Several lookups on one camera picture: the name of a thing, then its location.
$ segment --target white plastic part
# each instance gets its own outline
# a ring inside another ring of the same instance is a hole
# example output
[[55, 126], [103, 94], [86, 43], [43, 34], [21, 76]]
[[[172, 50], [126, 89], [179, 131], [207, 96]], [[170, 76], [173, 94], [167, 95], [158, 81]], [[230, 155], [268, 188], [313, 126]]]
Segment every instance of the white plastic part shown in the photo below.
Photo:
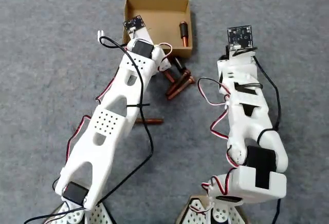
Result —
[[[233, 53], [230, 52], [229, 60], [219, 60], [217, 67], [222, 84], [230, 91], [230, 98], [227, 102], [230, 124], [227, 147], [231, 147], [229, 155], [236, 163], [243, 164], [247, 157], [245, 139], [250, 138], [257, 141], [260, 132], [272, 128], [272, 123], [268, 116], [266, 100], [260, 88], [252, 87], [256, 95], [251, 95], [235, 90], [234, 86], [235, 83], [240, 85], [259, 83], [257, 66], [253, 59], [255, 52], [251, 51], [235, 57], [233, 57]], [[220, 88], [220, 92], [227, 94], [224, 88]], [[256, 106], [251, 117], [245, 115], [242, 103]], [[228, 180], [228, 196], [240, 197], [242, 200], [230, 203], [231, 206], [264, 202], [286, 195], [286, 177], [281, 173], [287, 169], [288, 157], [279, 134], [275, 131], [265, 132], [259, 145], [275, 151], [277, 172], [270, 173], [269, 189], [263, 189], [255, 187], [255, 168], [240, 165], [233, 170]], [[222, 186], [225, 187], [226, 174], [220, 175], [218, 178]], [[216, 183], [209, 186], [208, 194], [213, 201], [216, 196], [222, 196]]]
[[212, 211], [212, 217], [218, 223], [224, 223], [229, 219], [228, 206], [221, 202], [216, 202]]
[[245, 224], [245, 221], [235, 207], [228, 206], [228, 214], [230, 224]]
[[[152, 59], [148, 59], [127, 52], [139, 69], [145, 92], [151, 76], [156, 72], [165, 53], [160, 47], [154, 47]], [[137, 79], [133, 85], [128, 85], [131, 76], [135, 76]], [[97, 106], [86, 131], [77, 141], [67, 163], [61, 170], [61, 176], [55, 188], [57, 194], [62, 196], [67, 184], [73, 180], [74, 172], [84, 163], [90, 162], [93, 167], [93, 178], [83, 206], [87, 210], [92, 210], [95, 207], [101, 198], [102, 190], [111, 172], [117, 143], [123, 137], [128, 136], [139, 113], [138, 107], [127, 107], [124, 117], [112, 112], [111, 108], [122, 98], [126, 98], [127, 105], [139, 104], [140, 94], [141, 82], [137, 70], [125, 54], [111, 88], [104, 95], [101, 104]], [[103, 136], [101, 143], [97, 140], [100, 136]]]
[[97, 31], [97, 42], [101, 42], [100, 40], [99, 40], [99, 38], [101, 38], [101, 36], [104, 36], [104, 31], [103, 30], [99, 30], [99, 31]]
[[100, 203], [93, 211], [85, 212], [85, 224], [113, 224], [105, 206]]
[[[78, 208], [76, 205], [75, 207], [70, 206], [70, 209]], [[65, 203], [62, 204], [60, 209], [56, 211], [56, 213], [61, 213], [68, 211], [68, 207]], [[84, 211], [79, 210], [72, 213], [66, 214], [63, 218], [58, 220], [51, 220], [56, 219], [58, 217], [52, 217], [46, 220], [46, 224], [79, 224], [82, 221], [84, 216], [84, 223], [85, 224], [112, 224], [111, 218], [109, 217], [105, 206], [100, 203], [97, 205], [92, 211]]]
[[[235, 90], [234, 83], [248, 84], [259, 83], [257, 80], [257, 66], [252, 58], [254, 51], [232, 56], [230, 60], [219, 60], [217, 62], [219, 76], [223, 77], [222, 83], [231, 92], [229, 105], [230, 133], [227, 147], [232, 145], [230, 156], [238, 163], [243, 164], [247, 151], [245, 139], [257, 140], [262, 130], [272, 128], [268, 116], [268, 106], [260, 88], [254, 90], [257, 95], [250, 95]], [[257, 106], [251, 117], [245, 115], [241, 103]], [[260, 146], [274, 150], [277, 156], [277, 172], [283, 173], [288, 167], [288, 156], [280, 139], [275, 131], [265, 132], [260, 140]]]
[[[205, 210], [205, 208], [201, 204], [201, 201], [198, 199], [192, 200], [191, 205], [200, 211]], [[206, 224], [205, 215], [197, 214], [194, 211], [190, 210], [189, 207], [187, 207], [187, 208], [188, 208], [188, 210], [187, 210], [186, 215], [185, 215], [184, 219], [182, 220], [181, 224]]]
[[[192, 200], [191, 205], [199, 209], [200, 211], [205, 210], [199, 199]], [[213, 222], [211, 222], [211, 214], [216, 223], [225, 223], [226, 221], [228, 221], [229, 224], [245, 224], [242, 216], [239, 214], [239, 212], [234, 206], [229, 206], [217, 200], [215, 200], [213, 208], [207, 211], [205, 215], [195, 213], [194, 211], [188, 208], [186, 215], [183, 217], [180, 223], [213, 224]]]

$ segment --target open cardboard box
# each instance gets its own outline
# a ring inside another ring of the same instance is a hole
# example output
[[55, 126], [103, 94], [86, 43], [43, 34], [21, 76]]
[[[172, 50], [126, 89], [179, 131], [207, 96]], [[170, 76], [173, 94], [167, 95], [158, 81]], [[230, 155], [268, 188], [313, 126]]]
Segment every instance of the open cardboard box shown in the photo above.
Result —
[[[146, 28], [155, 44], [162, 42], [173, 46], [173, 56], [189, 58], [192, 54], [192, 25], [189, 0], [126, 0], [124, 20], [141, 15]], [[186, 21], [189, 30], [189, 46], [183, 47], [179, 23]], [[129, 42], [126, 32], [123, 42]]]

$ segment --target gray carpet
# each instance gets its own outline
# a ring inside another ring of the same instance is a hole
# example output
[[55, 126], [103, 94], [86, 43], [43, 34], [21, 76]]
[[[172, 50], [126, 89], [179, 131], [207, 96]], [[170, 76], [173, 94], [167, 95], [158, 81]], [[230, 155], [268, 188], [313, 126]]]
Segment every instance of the gray carpet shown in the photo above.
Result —
[[[226, 28], [251, 24], [257, 56], [281, 95], [280, 134], [289, 156], [287, 196], [278, 223], [326, 223], [328, 201], [329, 0], [191, 0], [193, 75], [217, 77]], [[72, 126], [96, 107], [122, 53], [96, 43], [98, 29], [121, 40], [124, 0], [0, 0], [1, 223], [22, 223], [61, 201], [51, 189], [64, 164]], [[273, 89], [260, 76], [275, 118]], [[196, 87], [172, 102], [168, 82], [152, 79], [144, 109], [165, 124], [150, 127], [152, 160], [106, 204], [118, 223], [173, 223], [199, 184], [229, 169], [225, 141], [209, 132], [221, 112]], [[214, 85], [205, 85], [213, 100]], [[227, 120], [218, 127], [228, 132]], [[106, 189], [148, 153], [141, 126], [117, 148]], [[276, 202], [245, 205], [252, 223], [270, 223]]]

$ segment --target screw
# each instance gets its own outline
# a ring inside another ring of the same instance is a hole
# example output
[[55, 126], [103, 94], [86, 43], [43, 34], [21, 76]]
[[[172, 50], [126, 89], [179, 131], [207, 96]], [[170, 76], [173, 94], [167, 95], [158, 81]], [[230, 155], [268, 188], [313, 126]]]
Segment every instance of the screw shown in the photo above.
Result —
[[170, 74], [170, 72], [169, 72], [168, 69], [165, 70], [165, 71], [163, 71], [162, 73], [166, 76], [166, 78], [167, 78], [171, 83], [175, 83], [175, 79], [173, 78], [173, 76], [171, 76], [171, 74]]
[[168, 96], [168, 100], [172, 100], [176, 95], [181, 93], [187, 86], [194, 83], [195, 83], [194, 78], [190, 76], [189, 79], [187, 79], [187, 81], [183, 83], [183, 85], [180, 88], [176, 89], [170, 96]]
[[190, 75], [191, 72], [188, 69], [186, 69], [184, 73], [181, 75], [181, 77], [170, 86], [170, 88], [166, 92], [166, 95], [167, 96], [171, 95], [172, 92], [174, 92], [174, 90], [183, 82], [183, 80]]

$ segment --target black tape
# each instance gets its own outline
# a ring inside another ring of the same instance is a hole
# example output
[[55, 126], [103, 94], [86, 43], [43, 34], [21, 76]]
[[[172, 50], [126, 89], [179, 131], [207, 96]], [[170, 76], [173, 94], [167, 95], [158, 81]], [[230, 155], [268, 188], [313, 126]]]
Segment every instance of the black tape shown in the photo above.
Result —
[[183, 38], [184, 36], [186, 36], [187, 38], [189, 37], [189, 30], [186, 22], [180, 23], [179, 29], [180, 29], [180, 38]]

